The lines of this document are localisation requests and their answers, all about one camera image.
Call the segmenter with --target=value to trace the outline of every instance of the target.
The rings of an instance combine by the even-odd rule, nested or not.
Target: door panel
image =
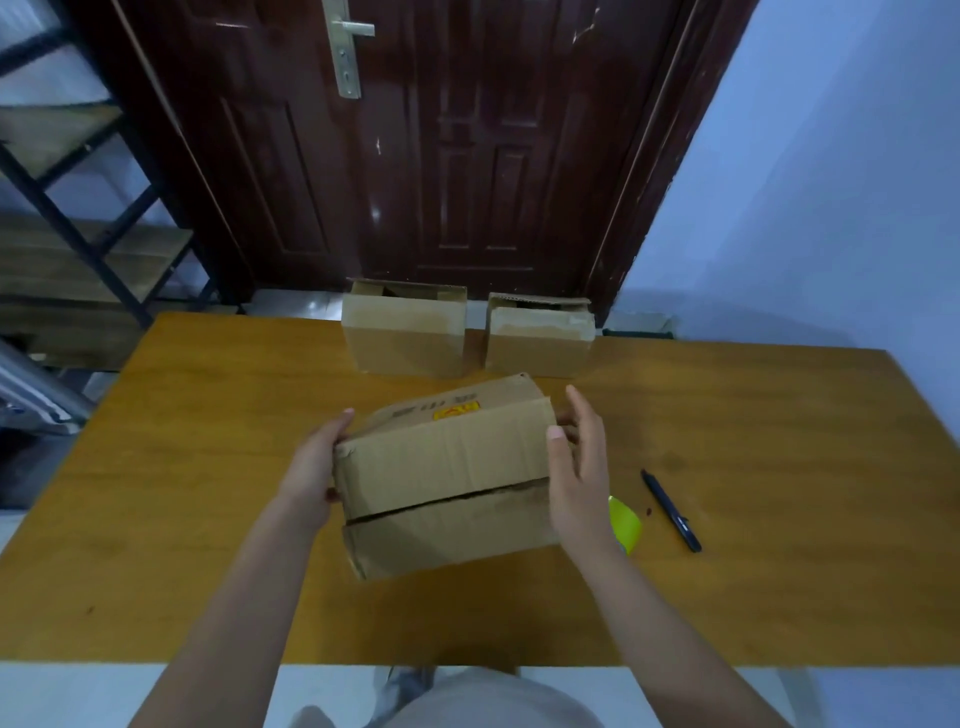
[[[362,98],[319,0],[126,0],[258,282],[573,293],[679,0],[354,0]]]

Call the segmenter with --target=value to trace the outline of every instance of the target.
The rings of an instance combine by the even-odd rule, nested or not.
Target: open cardboard box
[[[344,542],[361,579],[556,543],[550,399],[527,375],[374,412],[334,450]]]
[[[463,373],[466,288],[358,279],[344,296],[341,323],[361,372]]]
[[[576,376],[596,336],[589,299],[491,293],[487,369],[504,374]]]

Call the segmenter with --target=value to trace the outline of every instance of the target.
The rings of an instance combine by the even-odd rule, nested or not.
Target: door frame
[[[580,285],[597,326],[610,314],[757,2],[687,0],[678,13],[657,90],[647,100],[626,156],[607,229]]]
[[[685,0],[678,12],[656,92],[647,100],[625,157],[607,228],[578,287],[577,294],[592,301],[598,326],[610,314],[757,2]],[[155,150],[200,239],[216,258],[221,277],[242,300],[248,299],[253,291],[249,263],[143,68],[115,0],[59,3],[143,141]]]

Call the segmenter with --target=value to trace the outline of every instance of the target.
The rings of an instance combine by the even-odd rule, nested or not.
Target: forearm
[[[786,723],[623,554],[582,569],[624,661],[665,728]]]
[[[131,726],[261,726],[316,531],[276,497]]]

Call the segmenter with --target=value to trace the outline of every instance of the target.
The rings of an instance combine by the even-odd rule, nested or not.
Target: left hand
[[[297,447],[280,481],[280,497],[289,499],[305,523],[319,530],[330,518],[336,492],[328,489],[333,472],[333,446],[344,438],[353,421],[353,409],[318,427]]]

